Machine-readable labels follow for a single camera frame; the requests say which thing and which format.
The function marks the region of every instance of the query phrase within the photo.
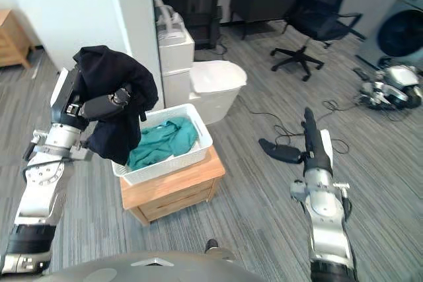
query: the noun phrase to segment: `white laundry basket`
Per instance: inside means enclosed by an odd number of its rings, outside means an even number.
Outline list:
[[[179,155],[177,157],[171,156],[167,160],[135,171],[132,171],[126,165],[122,166],[112,162],[114,175],[124,178],[129,185],[134,185],[204,160],[208,148],[213,144],[213,140],[206,128],[206,125],[193,105],[183,104],[180,106],[158,110],[156,112],[150,112],[146,115],[147,121],[141,122],[141,129],[155,127],[156,125],[160,125],[164,121],[174,117],[185,117],[191,120],[198,132],[197,142],[195,142],[191,150],[184,155]]]

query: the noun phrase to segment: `washing machine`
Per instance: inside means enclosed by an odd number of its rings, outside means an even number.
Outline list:
[[[397,0],[357,55],[376,68],[390,58],[423,69],[423,0]]]

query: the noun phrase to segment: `teal towel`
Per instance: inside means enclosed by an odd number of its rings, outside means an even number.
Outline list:
[[[198,138],[192,122],[176,117],[161,125],[141,130],[141,141],[130,152],[128,166],[138,170],[169,158],[187,153]]]

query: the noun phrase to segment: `gray cabinet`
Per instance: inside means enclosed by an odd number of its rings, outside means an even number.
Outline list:
[[[295,0],[231,0],[231,20],[233,13],[244,20],[244,39],[248,23],[283,19],[294,2]]]

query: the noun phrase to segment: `dark clothing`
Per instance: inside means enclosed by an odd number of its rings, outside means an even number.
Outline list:
[[[90,150],[104,159],[125,165],[141,139],[139,117],[154,107],[159,97],[152,74],[132,57],[107,46],[81,48],[73,59],[81,72],[75,85],[82,101],[112,94],[131,84],[131,102],[119,114],[99,120],[87,140]]]

